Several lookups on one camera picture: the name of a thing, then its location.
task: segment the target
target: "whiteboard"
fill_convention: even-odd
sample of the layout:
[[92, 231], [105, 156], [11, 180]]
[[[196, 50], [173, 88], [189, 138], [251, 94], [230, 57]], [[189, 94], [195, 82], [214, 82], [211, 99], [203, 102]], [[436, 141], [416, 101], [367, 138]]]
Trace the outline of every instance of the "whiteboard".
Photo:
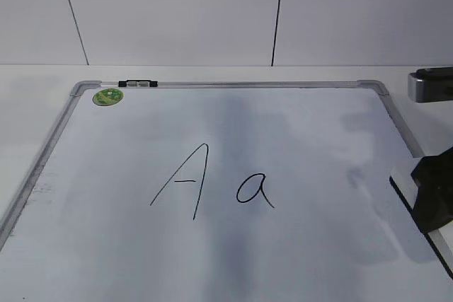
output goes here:
[[98, 90], [0, 252], [2, 301], [452, 300], [372, 89]]

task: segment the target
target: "green sticker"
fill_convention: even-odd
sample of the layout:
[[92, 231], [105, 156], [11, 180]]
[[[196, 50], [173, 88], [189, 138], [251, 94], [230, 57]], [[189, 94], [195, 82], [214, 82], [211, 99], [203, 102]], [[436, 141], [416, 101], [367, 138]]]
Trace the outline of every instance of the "green sticker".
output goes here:
[[117, 88], [107, 88], [97, 92], [97, 94], [93, 96], [93, 103], [99, 106], [114, 105], [122, 100], [122, 97], [122, 91]]

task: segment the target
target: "black object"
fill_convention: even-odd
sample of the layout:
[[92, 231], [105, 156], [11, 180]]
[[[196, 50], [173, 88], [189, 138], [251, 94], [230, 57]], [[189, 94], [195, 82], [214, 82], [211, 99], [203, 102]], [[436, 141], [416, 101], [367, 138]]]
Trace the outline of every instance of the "black object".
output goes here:
[[418, 103], [453, 100], [453, 67], [419, 69], [409, 74], [408, 94]]
[[150, 81], [146, 79], [128, 79], [126, 81], [118, 81], [119, 88], [126, 88], [128, 86], [139, 88], [156, 88], [157, 81]]
[[418, 186], [412, 218], [422, 233], [453, 221], [453, 148], [423, 157], [411, 173]]

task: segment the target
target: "gray metal object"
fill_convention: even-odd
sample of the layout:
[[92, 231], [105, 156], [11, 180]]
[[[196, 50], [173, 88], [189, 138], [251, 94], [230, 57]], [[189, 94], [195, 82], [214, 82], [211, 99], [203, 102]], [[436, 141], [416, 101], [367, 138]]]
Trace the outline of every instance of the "gray metal object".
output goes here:
[[409, 74], [408, 94], [417, 103], [453, 100], [453, 68], [420, 69]]

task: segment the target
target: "black clip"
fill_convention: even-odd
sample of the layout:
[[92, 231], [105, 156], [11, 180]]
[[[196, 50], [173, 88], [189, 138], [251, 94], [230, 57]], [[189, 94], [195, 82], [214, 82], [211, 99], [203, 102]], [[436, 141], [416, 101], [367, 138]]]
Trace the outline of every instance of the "black clip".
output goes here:
[[453, 221], [453, 148], [423, 157], [411, 176], [418, 186], [412, 218], [422, 233]]

